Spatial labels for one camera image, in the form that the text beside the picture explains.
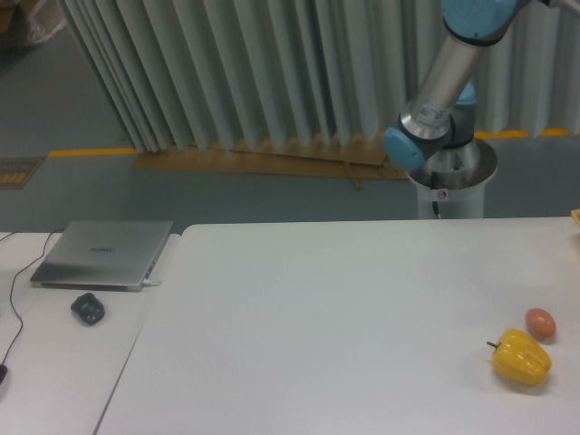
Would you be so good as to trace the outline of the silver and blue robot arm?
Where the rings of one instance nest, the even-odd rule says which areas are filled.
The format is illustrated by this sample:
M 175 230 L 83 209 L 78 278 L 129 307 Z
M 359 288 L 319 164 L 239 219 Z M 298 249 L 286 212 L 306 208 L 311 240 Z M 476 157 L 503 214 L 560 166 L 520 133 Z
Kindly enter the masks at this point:
M 475 131 L 579 132 L 576 1 L 444 1 L 445 35 L 414 97 L 382 137 L 389 161 L 427 184 L 449 173 L 475 183 L 496 170 Z

